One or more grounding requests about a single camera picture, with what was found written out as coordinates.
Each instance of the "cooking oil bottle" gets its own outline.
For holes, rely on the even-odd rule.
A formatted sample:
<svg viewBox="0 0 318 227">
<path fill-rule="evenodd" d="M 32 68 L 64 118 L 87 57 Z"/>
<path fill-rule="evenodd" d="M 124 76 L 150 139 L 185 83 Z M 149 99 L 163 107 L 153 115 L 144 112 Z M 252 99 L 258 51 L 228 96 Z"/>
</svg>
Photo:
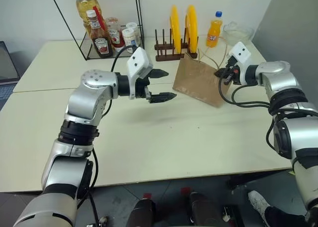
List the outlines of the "cooking oil bottle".
<svg viewBox="0 0 318 227">
<path fill-rule="evenodd" d="M 218 39 L 221 33 L 221 26 L 222 26 L 222 12 L 217 11 L 215 13 L 215 19 L 211 21 L 211 27 L 208 32 L 207 38 L 207 46 L 208 47 L 215 47 L 218 43 Z"/>
<path fill-rule="evenodd" d="M 100 16 L 102 16 L 99 3 L 97 0 L 76 0 L 76 7 L 78 8 L 80 17 L 83 19 L 86 32 L 88 33 L 88 35 L 90 35 L 91 28 L 90 28 L 90 23 L 89 23 L 89 19 L 87 17 L 86 11 L 94 10 L 94 7 L 96 7 L 97 10 L 99 11 Z"/>
</svg>

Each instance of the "condiment bottle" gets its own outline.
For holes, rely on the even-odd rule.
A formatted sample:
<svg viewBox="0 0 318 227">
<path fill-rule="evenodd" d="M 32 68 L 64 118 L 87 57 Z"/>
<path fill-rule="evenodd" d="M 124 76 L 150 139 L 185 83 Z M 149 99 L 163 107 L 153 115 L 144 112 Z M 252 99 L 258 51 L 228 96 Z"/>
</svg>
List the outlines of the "condiment bottle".
<svg viewBox="0 0 318 227">
<path fill-rule="evenodd" d="M 125 42 L 123 39 L 123 35 L 121 34 L 118 19 L 116 17 L 108 17 L 106 18 L 106 25 L 108 33 L 111 37 L 111 42 L 115 50 L 119 52 L 125 46 Z"/>
<path fill-rule="evenodd" d="M 91 27 L 90 38 L 93 41 L 96 52 L 102 58 L 111 57 L 113 50 L 110 39 L 107 33 L 101 28 L 95 10 L 88 10 L 86 13 Z"/>
</svg>

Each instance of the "white jar lid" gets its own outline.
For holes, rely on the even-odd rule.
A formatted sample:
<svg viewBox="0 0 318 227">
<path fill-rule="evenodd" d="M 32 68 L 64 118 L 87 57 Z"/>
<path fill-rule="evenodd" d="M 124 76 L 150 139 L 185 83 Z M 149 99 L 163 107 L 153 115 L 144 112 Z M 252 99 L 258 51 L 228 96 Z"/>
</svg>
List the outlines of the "white jar lid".
<svg viewBox="0 0 318 227">
<path fill-rule="evenodd" d="M 87 10 L 86 14 L 88 17 L 96 17 L 97 16 L 95 10 Z"/>
<path fill-rule="evenodd" d="M 136 28 L 138 28 L 137 23 L 135 22 L 129 22 L 126 24 L 127 28 L 133 28 L 134 30 L 136 30 Z"/>
<path fill-rule="evenodd" d="M 132 28 L 126 28 L 122 30 L 124 37 L 133 37 L 135 36 L 135 31 Z"/>
</svg>

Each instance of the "yellow plate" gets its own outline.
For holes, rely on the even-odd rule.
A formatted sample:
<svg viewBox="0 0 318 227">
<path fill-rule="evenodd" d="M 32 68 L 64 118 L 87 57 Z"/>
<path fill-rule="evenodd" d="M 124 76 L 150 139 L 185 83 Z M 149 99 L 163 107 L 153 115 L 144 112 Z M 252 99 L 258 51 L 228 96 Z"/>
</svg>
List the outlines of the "yellow plate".
<svg viewBox="0 0 318 227">
<path fill-rule="evenodd" d="M 195 13 L 195 8 L 190 5 L 187 10 L 187 15 L 185 16 L 185 27 L 187 28 L 186 39 L 189 41 L 189 50 L 191 53 L 197 51 L 198 46 L 198 25 L 197 25 L 197 15 Z"/>
<path fill-rule="evenodd" d="M 170 27 L 172 32 L 172 38 L 174 40 L 174 47 L 177 53 L 181 53 L 181 36 L 180 36 L 180 29 L 179 29 L 179 17 L 178 17 L 177 7 L 175 5 L 173 5 L 171 9 Z"/>
</svg>

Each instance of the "sneaker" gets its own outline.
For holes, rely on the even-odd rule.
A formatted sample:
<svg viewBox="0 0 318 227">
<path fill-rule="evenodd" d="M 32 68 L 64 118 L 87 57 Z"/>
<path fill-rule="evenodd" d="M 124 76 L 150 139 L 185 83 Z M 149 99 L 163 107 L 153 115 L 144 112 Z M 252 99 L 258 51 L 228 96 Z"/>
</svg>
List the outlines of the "sneaker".
<svg viewBox="0 0 318 227">
<path fill-rule="evenodd" d="M 267 207 L 270 207 L 270 205 L 266 202 L 264 197 L 262 197 L 257 191 L 251 191 L 248 193 L 248 200 L 253 208 L 259 212 L 260 216 L 262 216 L 266 226 L 270 227 L 265 219 L 265 210 Z"/>
</svg>

